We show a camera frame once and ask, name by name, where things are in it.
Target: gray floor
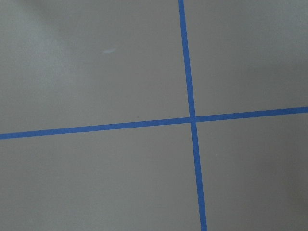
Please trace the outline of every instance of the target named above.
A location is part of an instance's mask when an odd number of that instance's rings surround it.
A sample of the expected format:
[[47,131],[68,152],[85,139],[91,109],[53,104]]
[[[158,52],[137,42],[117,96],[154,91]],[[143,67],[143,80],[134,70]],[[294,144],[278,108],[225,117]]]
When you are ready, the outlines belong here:
[[[308,2],[186,0],[198,116],[308,106]],[[178,2],[1,0],[0,134],[188,117]],[[307,114],[198,123],[209,231],[308,229]],[[0,230],[200,231],[189,124],[0,140]]]

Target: blue painter's tape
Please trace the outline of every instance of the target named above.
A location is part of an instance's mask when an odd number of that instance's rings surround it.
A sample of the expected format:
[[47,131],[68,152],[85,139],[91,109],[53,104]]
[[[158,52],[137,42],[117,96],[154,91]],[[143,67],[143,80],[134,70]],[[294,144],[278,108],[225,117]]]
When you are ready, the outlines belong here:
[[192,147],[193,147],[193,158],[194,158],[194,167],[195,167],[196,183],[197,183],[201,231],[207,231],[206,216],[205,216],[205,200],[203,193],[201,163],[200,163],[199,144],[198,144],[198,133],[197,133],[197,125],[195,122],[196,112],[195,112],[194,98],[193,98],[193,84],[192,84],[193,80],[192,80],[191,64],[189,58],[184,0],[178,0],[178,3],[179,3],[180,27],[182,35],[189,115],[191,118],[191,131],[192,131],[192,143],[193,143]]
[[294,108],[274,109],[266,111],[197,116],[196,122],[243,119],[243,118],[264,117],[264,116],[278,116],[278,115],[289,115],[289,114],[299,114],[299,113],[308,113],[308,107],[294,107]]
[[182,46],[184,55],[189,115],[191,118],[194,118],[196,114],[195,114],[194,99],[193,99],[193,84],[192,84],[193,81],[192,81],[191,63],[189,58],[184,0],[179,0],[179,15],[180,15],[180,27],[181,27]]
[[149,120],[149,121],[129,122],[129,123],[119,123],[119,124],[95,125],[95,126],[85,126],[76,128],[58,128],[58,129],[48,129],[39,131],[25,131],[25,132],[0,134],[0,140],[90,132],[90,131],[115,130],[124,128],[142,128],[142,127],[161,126],[161,125],[186,124],[189,123],[190,121],[191,121],[190,118],[186,117],[186,118],[160,119],[160,120]]
[[192,143],[193,143],[192,148],[193,148],[194,169],[195,169],[196,183],[197,183],[197,194],[198,194],[201,231],[206,231],[207,224],[206,224],[206,214],[205,214],[205,199],[204,199],[204,193],[203,193],[198,131],[197,131],[197,125],[195,122],[191,122],[191,131],[192,131]]

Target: vertical tape line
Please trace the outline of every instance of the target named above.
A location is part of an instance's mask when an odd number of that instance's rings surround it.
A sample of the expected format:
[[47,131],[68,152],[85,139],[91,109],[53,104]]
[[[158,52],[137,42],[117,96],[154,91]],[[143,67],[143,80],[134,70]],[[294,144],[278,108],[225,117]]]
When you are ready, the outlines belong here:
[[202,172],[201,172],[199,143],[198,143],[198,131],[197,131],[197,124],[196,124],[196,112],[194,108],[193,84],[192,84],[193,81],[192,81],[191,64],[190,64],[190,58],[189,58],[184,0],[178,0],[178,3],[179,3],[180,27],[181,27],[181,35],[182,35],[189,115],[191,119],[191,132],[192,132],[192,143],[193,143],[192,148],[193,148],[194,168],[195,168],[195,174],[196,174],[201,231],[207,231],[206,215],[205,215],[205,200],[204,200],[204,193],[203,193]]

